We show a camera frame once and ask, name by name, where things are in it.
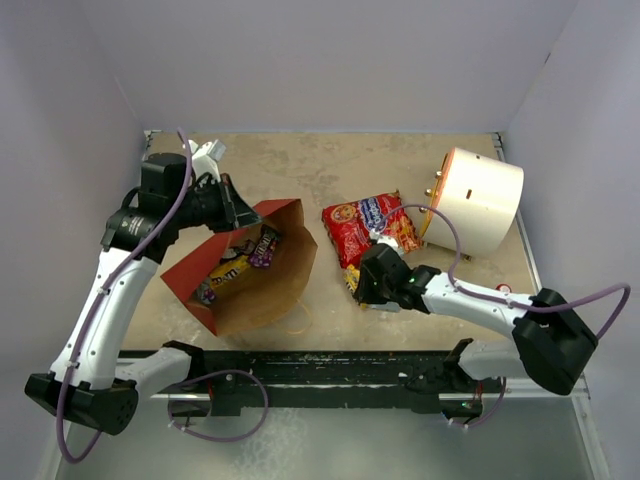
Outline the purple candy packet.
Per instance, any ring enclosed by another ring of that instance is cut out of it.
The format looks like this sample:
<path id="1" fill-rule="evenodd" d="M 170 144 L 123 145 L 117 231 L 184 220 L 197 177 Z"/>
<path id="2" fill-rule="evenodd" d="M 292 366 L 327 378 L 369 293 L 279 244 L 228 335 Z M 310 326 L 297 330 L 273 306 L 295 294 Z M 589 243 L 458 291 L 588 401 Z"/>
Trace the purple candy packet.
<path id="1" fill-rule="evenodd" d="M 248 257 L 249 265 L 254 268 L 269 268 L 280 240 L 280 233 L 273 227 L 264 224 L 261 227 L 260 238 Z"/>

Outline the red cookie snack bag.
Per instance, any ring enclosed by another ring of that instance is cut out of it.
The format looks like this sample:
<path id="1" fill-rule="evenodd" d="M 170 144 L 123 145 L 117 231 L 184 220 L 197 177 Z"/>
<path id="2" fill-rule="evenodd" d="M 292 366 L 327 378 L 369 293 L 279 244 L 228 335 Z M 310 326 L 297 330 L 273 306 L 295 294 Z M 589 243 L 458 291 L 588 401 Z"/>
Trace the red cookie snack bag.
<path id="1" fill-rule="evenodd" d="M 322 210 L 322 222 L 342 269 L 349 265 L 359 267 L 361 256 L 371 246 L 370 233 L 377 231 L 383 218 L 402 204 L 401 194 L 396 190 Z M 418 250 L 423 245 L 404 209 L 391 214 L 381 233 L 394 238 L 403 254 Z"/>

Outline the red paper bag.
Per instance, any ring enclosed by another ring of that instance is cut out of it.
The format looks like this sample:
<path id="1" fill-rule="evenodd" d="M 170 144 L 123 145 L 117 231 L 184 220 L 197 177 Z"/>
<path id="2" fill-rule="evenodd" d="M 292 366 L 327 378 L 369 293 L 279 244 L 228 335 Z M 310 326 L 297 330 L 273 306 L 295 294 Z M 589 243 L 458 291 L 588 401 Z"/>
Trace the red paper bag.
<path id="1" fill-rule="evenodd" d="M 299 303 L 310 278 L 317 243 L 305 226 L 302 201 L 265 200 L 254 209 L 263 217 L 262 223 L 212 236 L 161 275 L 189 313 L 217 337 L 280 320 Z M 271 266 L 250 266 L 218 288 L 210 305 L 201 303 L 195 291 L 214 268 L 227 262 L 223 254 L 248 242 L 256 245 L 264 224 L 281 235 Z"/>

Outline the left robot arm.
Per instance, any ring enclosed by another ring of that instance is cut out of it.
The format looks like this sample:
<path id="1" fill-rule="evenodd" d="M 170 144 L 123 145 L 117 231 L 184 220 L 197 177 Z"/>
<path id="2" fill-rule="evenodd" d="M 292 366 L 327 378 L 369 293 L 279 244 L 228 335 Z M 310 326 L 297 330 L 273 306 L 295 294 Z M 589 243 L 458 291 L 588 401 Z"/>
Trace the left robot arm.
<path id="1" fill-rule="evenodd" d="M 138 404 L 177 385 L 184 392 L 206 378 L 202 349 L 177 341 L 135 363 L 117 365 L 137 304 L 183 229 L 227 233 L 261 216 L 238 194 L 211 143 L 192 159 L 150 155 L 141 183 L 107 221 L 93 284 L 63 350 L 45 373 L 29 376 L 24 392 L 57 418 L 108 435 L 120 434 Z"/>

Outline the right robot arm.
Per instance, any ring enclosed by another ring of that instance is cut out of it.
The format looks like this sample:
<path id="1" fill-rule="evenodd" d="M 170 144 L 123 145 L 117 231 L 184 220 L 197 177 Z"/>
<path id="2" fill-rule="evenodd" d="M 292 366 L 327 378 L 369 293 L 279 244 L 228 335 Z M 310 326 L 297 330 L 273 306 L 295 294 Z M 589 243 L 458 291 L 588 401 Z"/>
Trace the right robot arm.
<path id="1" fill-rule="evenodd" d="M 446 383 L 456 391 L 467 391 L 488 377 L 525 374 L 545 390 L 567 395 L 598 346 L 596 335 L 554 290 L 501 293 L 450 279 L 433 267 L 411 268 L 382 243 L 362 255 L 354 298 L 455 317 L 510 341 L 497 347 L 480 342 L 464 347 L 444 369 Z"/>

